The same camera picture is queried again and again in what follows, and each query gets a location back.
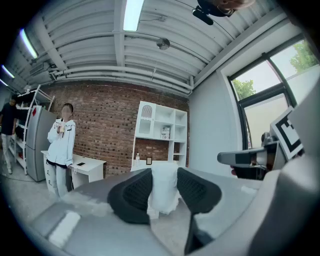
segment picture frame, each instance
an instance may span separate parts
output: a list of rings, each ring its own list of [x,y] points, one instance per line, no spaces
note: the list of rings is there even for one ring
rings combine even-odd
[[[147,157],[147,158],[146,158],[146,165],[147,165],[147,166],[152,165],[152,157]]]

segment tree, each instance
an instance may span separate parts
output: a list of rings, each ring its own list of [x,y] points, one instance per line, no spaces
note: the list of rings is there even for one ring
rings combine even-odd
[[[239,100],[245,99],[256,93],[256,90],[254,90],[253,87],[253,80],[240,82],[239,80],[235,79],[232,82],[234,84],[236,92],[238,93]]]
[[[290,59],[290,63],[294,66],[297,73],[318,64],[317,59],[311,52],[307,41],[304,40],[302,43],[296,43],[293,47],[297,53]]]

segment window frame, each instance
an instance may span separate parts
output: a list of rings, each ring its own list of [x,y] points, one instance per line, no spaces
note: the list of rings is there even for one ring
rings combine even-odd
[[[242,133],[242,149],[247,150],[248,149],[248,132],[250,134],[250,140],[251,140],[251,132],[250,127],[248,124],[248,120],[245,114],[245,108],[252,106],[254,104],[257,104],[259,102],[263,102],[265,100],[268,100],[270,98],[273,98],[275,96],[278,96],[280,94],[284,94],[286,102],[289,106],[297,106],[296,98],[288,84],[288,81],[284,77],[284,75],[281,73],[277,65],[271,60],[271,57],[278,54],[279,52],[285,50],[286,48],[296,44],[297,42],[305,40],[305,37],[303,34],[298,34],[295,37],[287,40],[286,42],[282,43],[281,45],[275,47],[274,49],[270,50],[269,52],[265,53],[263,52],[259,58],[248,64],[247,66],[241,68],[239,71],[234,73],[233,75],[230,75],[227,77],[229,84],[232,89],[233,96],[236,101],[237,110],[240,118],[240,127],[241,127],[241,133]],[[263,63],[268,62],[278,79],[280,80],[280,83],[275,84],[263,91],[260,91],[254,95],[251,95],[247,98],[238,100],[236,90],[234,88],[234,85],[232,81],[239,77],[240,75],[244,74],[245,72],[251,70],[255,66]]]

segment ceiling beam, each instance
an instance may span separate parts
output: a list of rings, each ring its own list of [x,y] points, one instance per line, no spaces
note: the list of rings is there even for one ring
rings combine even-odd
[[[119,32],[114,34],[114,47],[116,63],[120,67],[125,66],[125,34],[124,20],[126,11],[127,0],[114,0],[114,29],[113,32]]]
[[[34,17],[32,21],[32,26],[44,50],[47,52],[47,54],[49,55],[53,63],[56,65],[56,67],[60,71],[68,69],[66,64],[62,60],[60,54],[58,53],[57,49],[55,48],[48,34],[44,21],[39,14]]]
[[[203,68],[194,78],[194,87],[197,87],[203,80],[212,74],[223,63],[230,59],[235,53],[256,39],[262,33],[270,29],[272,26],[281,22],[286,18],[284,11],[277,7],[259,19],[256,23],[250,26],[226,48],[224,48],[207,66]]]

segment window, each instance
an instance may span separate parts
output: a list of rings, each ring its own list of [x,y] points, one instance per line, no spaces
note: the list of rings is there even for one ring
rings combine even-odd
[[[232,80],[238,100],[243,100],[280,83],[270,65],[264,61]]]
[[[320,78],[320,66],[298,35],[229,77],[242,130],[243,149],[261,147],[261,137],[288,106],[295,107]]]
[[[299,104],[320,77],[320,66],[306,40],[301,40],[270,58],[286,79]]]
[[[248,121],[248,130],[250,131],[251,148],[261,147],[262,134],[270,130],[270,124],[286,111],[287,108],[288,104],[284,94],[244,108]]]

